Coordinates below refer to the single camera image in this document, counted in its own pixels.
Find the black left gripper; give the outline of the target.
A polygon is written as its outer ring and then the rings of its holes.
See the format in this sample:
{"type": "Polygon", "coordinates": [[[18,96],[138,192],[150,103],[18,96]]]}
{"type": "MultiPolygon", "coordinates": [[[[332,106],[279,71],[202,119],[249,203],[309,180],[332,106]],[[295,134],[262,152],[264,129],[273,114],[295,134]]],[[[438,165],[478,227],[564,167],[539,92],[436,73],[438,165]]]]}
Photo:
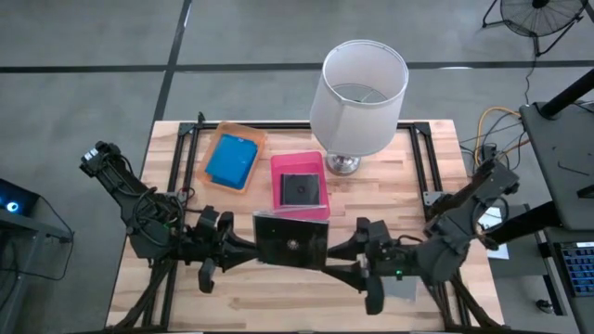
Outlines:
{"type": "Polygon", "coordinates": [[[220,267],[223,272],[255,258],[253,254],[223,255],[222,244],[239,248],[242,251],[256,253],[253,242],[237,236],[234,230],[234,213],[223,212],[218,220],[218,231],[210,235],[197,233],[195,229],[187,229],[183,236],[183,263],[202,263],[198,272],[199,289],[204,293],[212,293],[213,275],[220,267]]]}

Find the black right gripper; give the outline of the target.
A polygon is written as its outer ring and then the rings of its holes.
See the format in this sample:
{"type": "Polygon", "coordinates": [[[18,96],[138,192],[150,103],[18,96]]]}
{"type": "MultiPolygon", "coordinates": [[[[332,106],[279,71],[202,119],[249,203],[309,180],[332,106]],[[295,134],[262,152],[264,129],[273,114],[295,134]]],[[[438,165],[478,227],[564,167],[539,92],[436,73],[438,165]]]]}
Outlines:
{"type": "MultiPolygon", "coordinates": [[[[328,257],[333,259],[355,259],[365,251],[368,243],[370,220],[365,217],[356,219],[356,229],[351,237],[329,248],[328,257]]],[[[420,276],[416,261],[415,246],[393,246],[366,251],[368,269],[355,262],[352,264],[329,265],[322,269],[324,274],[332,276],[358,292],[366,292],[365,308],[368,315],[378,315],[384,306],[384,289],[380,276],[395,276],[401,280],[404,276],[420,276]]]]}

